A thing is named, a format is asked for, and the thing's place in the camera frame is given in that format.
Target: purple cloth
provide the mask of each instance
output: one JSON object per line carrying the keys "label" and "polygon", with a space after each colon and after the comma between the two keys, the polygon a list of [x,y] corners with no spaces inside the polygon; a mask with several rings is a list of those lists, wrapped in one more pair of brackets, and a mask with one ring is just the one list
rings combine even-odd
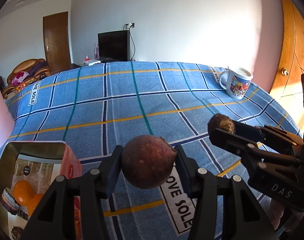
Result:
{"label": "purple cloth", "polygon": [[36,63],[30,70],[29,70],[29,75],[26,78],[33,77],[35,72],[38,71],[39,69],[43,67],[48,67],[49,64],[46,61],[40,61]]}

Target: white label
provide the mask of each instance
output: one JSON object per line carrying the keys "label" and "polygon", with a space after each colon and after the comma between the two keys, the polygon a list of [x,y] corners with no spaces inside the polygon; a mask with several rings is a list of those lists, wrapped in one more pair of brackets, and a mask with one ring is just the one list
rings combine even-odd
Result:
{"label": "white label", "polygon": [[160,191],[176,234],[187,232],[192,226],[195,206],[184,193],[175,166],[170,177],[160,186]]}
{"label": "white label", "polygon": [[219,83],[219,73],[216,71],[214,67],[209,66],[210,70],[212,71],[212,74],[214,76],[215,82]]}
{"label": "white label", "polygon": [[31,94],[30,94],[29,104],[28,104],[29,106],[36,104],[40,84],[41,84],[41,81],[38,81],[33,84]]}

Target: black monitor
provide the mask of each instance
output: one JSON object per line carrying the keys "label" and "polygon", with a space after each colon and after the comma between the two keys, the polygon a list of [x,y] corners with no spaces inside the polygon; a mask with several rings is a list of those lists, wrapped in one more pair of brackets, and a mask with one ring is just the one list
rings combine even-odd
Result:
{"label": "black monitor", "polygon": [[101,62],[130,61],[130,31],[99,33]]}

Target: mug rim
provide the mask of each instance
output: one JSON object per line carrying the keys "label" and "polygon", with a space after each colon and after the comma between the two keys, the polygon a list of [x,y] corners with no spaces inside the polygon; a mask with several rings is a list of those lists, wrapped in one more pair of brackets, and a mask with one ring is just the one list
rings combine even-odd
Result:
{"label": "mug rim", "polygon": [[[241,69],[242,71],[248,73],[250,76],[243,76],[243,75],[241,75],[241,74],[239,74],[239,73],[236,73],[236,72],[234,71],[234,69]],[[238,76],[238,77],[240,77],[240,78],[243,78],[243,79],[245,79],[245,80],[252,80],[252,79],[253,79],[253,74],[252,74],[250,71],[246,70],[245,68],[236,67],[236,66],[231,66],[231,65],[229,65],[229,66],[228,66],[228,70],[233,71],[233,73],[234,73],[236,76]]]}

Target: black round sticker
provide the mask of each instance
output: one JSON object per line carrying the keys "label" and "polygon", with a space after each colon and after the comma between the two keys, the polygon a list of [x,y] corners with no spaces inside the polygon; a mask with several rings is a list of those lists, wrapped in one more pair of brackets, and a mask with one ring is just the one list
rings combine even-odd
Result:
{"label": "black round sticker", "polygon": [[31,168],[30,168],[30,166],[27,165],[24,167],[23,173],[25,176],[28,176],[30,174],[30,171],[31,171]]}

